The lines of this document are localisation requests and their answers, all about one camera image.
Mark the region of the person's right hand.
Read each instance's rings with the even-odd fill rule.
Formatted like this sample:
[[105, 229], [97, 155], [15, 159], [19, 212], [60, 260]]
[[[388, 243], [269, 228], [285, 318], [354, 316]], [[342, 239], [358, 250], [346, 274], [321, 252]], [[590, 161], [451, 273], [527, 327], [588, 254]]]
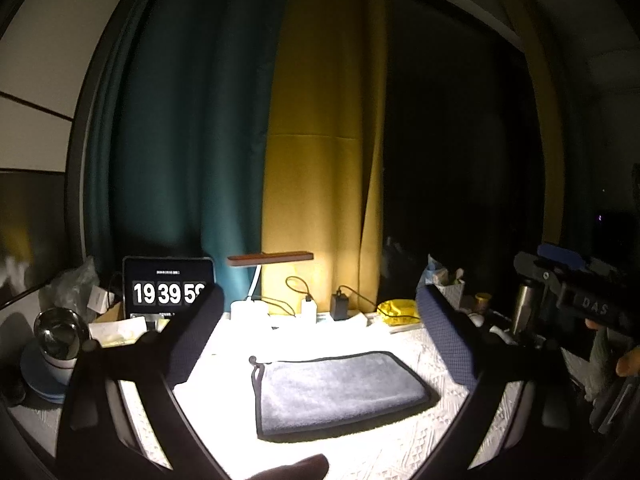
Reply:
[[[631, 344], [631, 338], [618, 330], [612, 330], [612, 328], [591, 321], [589, 318], [585, 320], [585, 324], [590, 330], [596, 332], [589, 358], [590, 363], [593, 365], [606, 365], [606, 362], [608, 362], [608, 344], [619, 344], [620, 346], [623, 344], [629, 346]], [[638, 346], [629, 347], [624, 354], [622, 354], [622, 350], [618, 349], [615, 356], [618, 356], [615, 365], [615, 373], [618, 377], [631, 377], [639, 374]]]

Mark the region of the person's left hand thumb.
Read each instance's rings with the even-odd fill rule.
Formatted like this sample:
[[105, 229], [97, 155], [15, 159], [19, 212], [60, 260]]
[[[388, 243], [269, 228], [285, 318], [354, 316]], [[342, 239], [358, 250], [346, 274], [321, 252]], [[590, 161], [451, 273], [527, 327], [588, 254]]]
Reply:
[[300, 460], [291, 465], [283, 465], [254, 474], [250, 480], [323, 480], [330, 469], [329, 461], [323, 454]]

